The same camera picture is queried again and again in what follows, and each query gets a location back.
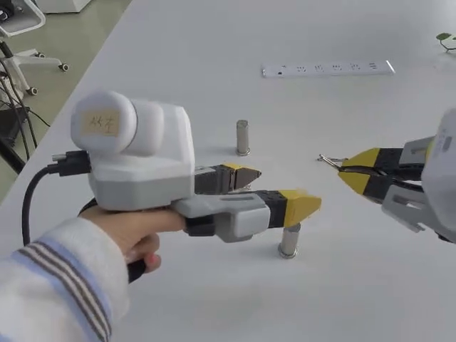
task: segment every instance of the white power strip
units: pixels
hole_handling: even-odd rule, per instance
[[[343,62],[343,63],[303,63],[296,65],[263,66],[265,78],[285,78],[299,76],[358,76],[388,75],[395,71],[389,61]]]

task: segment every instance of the striped sleeve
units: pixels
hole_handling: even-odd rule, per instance
[[[11,278],[0,281],[0,341],[109,341],[128,307],[123,255],[84,219],[64,222],[14,252],[3,268]],[[25,312],[34,317],[14,324]]]

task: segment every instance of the floor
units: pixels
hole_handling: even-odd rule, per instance
[[[70,65],[67,73],[58,69],[24,69],[31,86],[37,87],[39,91],[34,97],[26,95],[25,104],[48,123],[52,123],[130,2],[131,0],[92,0],[79,14],[50,14],[44,27],[10,39],[8,44],[13,52],[36,48],[47,56],[59,58]],[[46,134],[47,127],[33,116],[31,122],[39,141]],[[27,127],[24,129],[31,145],[29,130]],[[16,140],[15,151],[25,159],[20,136]],[[15,179],[15,172],[0,158],[0,201]]]

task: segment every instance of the screw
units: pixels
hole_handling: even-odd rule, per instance
[[[239,120],[236,123],[237,148],[236,153],[244,157],[250,153],[249,148],[249,121]]]
[[[53,155],[52,156],[52,161],[53,162],[60,162],[62,160],[66,159],[66,155]]]
[[[298,239],[301,224],[284,228],[282,241],[279,244],[280,256],[284,259],[293,259],[298,254]]]

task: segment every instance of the white table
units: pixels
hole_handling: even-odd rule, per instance
[[[162,268],[131,286],[116,341],[453,342],[456,246],[409,232],[315,158],[401,147],[436,131],[455,105],[456,58],[434,37],[456,31],[455,16],[446,0],[134,0],[4,200],[2,253],[21,244],[32,175],[74,148],[73,105],[109,88],[183,105],[198,164],[248,164],[264,172],[254,189],[323,197],[293,260],[276,255],[279,230],[241,244],[165,235]],[[271,80],[259,72],[263,62],[353,59],[390,59],[397,75]],[[233,154],[240,118],[251,123],[245,158]],[[84,176],[45,179],[33,237],[89,198]]]

